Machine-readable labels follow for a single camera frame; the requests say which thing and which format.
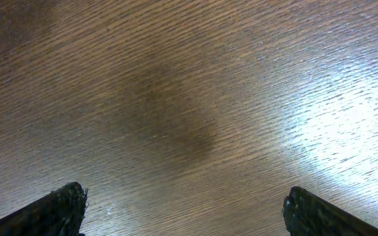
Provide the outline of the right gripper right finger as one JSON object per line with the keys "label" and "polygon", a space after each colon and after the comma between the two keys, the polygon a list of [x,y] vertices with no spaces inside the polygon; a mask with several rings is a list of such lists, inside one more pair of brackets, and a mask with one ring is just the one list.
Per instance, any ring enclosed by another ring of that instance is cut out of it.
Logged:
{"label": "right gripper right finger", "polygon": [[378,228],[299,186],[284,199],[282,214],[291,236],[378,236]]}

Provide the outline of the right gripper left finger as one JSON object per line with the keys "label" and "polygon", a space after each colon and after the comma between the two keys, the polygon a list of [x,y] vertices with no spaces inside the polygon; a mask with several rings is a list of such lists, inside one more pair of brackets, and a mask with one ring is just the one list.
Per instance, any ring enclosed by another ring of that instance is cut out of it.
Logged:
{"label": "right gripper left finger", "polygon": [[80,236],[88,190],[78,182],[30,203],[0,219],[0,236]]}

